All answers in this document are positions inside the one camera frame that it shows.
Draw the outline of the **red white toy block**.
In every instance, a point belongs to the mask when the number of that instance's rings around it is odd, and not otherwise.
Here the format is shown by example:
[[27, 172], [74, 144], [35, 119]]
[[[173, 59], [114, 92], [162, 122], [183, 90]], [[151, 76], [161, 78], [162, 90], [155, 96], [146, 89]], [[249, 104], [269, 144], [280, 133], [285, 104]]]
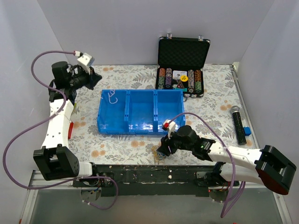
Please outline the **red white toy block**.
[[73, 131], [73, 126], [74, 126], [74, 123], [71, 122], [70, 125], [69, 125], [69, 129], [68, 129], [68, 139], [71, 138], [71, 134], [72, 134], [72, 131]]

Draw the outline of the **colourful toy brick stack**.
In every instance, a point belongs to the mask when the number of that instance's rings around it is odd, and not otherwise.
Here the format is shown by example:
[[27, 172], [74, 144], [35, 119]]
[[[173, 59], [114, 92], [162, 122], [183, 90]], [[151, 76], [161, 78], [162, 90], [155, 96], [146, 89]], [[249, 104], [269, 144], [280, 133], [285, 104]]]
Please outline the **colourful toy brick stack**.
[[77, 113], [77, 104], [75, 103], [75, 104], [74, 104], [73, 111], [72, 111], [72, 114], [76, 114], [76, 113]]

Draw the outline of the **small blue toy brick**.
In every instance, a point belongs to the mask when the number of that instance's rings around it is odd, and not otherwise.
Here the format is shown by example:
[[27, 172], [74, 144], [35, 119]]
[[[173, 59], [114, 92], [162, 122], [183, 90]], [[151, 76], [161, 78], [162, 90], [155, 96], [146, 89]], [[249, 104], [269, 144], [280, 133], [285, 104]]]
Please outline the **small blue toy brick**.
[[244, 127], [243, 130], [245, 136], [250, 136], [252, 134], [250, 127]]

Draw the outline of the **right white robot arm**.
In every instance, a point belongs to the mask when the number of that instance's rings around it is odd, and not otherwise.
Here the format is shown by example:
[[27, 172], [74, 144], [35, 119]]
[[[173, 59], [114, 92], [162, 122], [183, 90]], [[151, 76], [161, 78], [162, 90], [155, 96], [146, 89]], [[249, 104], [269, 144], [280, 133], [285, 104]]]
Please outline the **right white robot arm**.
[[297, 167], [278, 149], [266, 145], [263, 149], [225, 148], [220, 142], [201, 138], [188, 125], [175, 129], [175, 123], [165, 123], [167, 135], [161, 139], [158, 151], [165, 156], [178, 149], [191, 151], [202, 161], [223, 162], [222, 169], [211, 174], [212, 182], [222, 185], [232, 179], [263, 184], [269, 190], [288, 195]]

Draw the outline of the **black handheld microphone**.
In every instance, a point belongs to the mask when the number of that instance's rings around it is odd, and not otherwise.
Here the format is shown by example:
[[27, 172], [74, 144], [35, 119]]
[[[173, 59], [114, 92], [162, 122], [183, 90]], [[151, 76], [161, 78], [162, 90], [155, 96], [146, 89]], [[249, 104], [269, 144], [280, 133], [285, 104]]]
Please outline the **black handheld microphone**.
[[244, 131], [243, 125], [242, 125], [240, 108], [236, 105], [232, 106], [230, 109], [230, 112], [233, 117], [237, 142], [239, 145], [246, 145], [247, 142], [246, 142], [246, 137], [245, 137], [245, 131]]

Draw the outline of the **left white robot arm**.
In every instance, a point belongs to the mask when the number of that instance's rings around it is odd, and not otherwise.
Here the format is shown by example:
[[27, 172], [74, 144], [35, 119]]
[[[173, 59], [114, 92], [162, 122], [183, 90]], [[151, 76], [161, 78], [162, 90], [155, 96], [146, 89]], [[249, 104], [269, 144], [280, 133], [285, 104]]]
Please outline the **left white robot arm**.
[[41, 149], [34, 151], [33, 159], [45, 180], [83, 178], [90, 187], [99, 183], [99, 174], [93, 171], [89, 162], [79, 162], [69, 149], [73, 123], [71, 114], [75, 106], [77, 90], [86, 87], [93, 90], [102, 77], [91, 67], [92, 60], [78, 59], [75, 66], [65, 61], [52, 65], [54, 79], [50, 83], [50, 115], [45, 140]]

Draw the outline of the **blue plastic divided bin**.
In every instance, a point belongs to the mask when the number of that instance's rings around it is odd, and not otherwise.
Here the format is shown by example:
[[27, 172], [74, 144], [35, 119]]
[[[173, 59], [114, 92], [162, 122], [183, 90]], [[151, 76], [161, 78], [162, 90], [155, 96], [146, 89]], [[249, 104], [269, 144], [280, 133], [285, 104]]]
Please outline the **blue plastic divided bin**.
[[103, 90], [97, 127], [107, 135], [165, 135], [162, 125], [174, 119], [185, 125], [183, 93], [180, 90]]

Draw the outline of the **black poker chip case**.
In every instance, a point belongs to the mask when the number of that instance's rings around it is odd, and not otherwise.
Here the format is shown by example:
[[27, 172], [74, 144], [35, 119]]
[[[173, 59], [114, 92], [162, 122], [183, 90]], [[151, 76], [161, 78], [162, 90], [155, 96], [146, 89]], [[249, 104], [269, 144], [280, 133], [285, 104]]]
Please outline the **black poker chip case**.
[[204, 96], [203, 67], [211, 41], [198, 38], [172, 37], [158, 40], [158, 69], [155, 88], [181, 90], [185, 97]]

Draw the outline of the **aluminium frame rail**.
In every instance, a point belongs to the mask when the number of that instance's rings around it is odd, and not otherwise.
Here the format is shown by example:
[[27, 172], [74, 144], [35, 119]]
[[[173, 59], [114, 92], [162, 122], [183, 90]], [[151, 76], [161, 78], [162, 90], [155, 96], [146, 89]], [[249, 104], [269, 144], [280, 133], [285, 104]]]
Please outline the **aluminium frame rail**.
[[[58, 179], [58, 180], [51, 180], [51, 181], [46, 181], [42, 174], [39, 171], [33, 171], [32, 176], [29, 182], [29, 186], [31, 187], [44, 187], [48, 185], [54, 185], [66, 180], [70, 180], [70, 178], [64, 178], [64, 179]], [[66, 183], [59, 184], [57, 186], [47, 188], [45, 190], [50, 190], [50, 189], [79, 189], [78, 187], [73, 187], [73, 181], [69, 181]]]

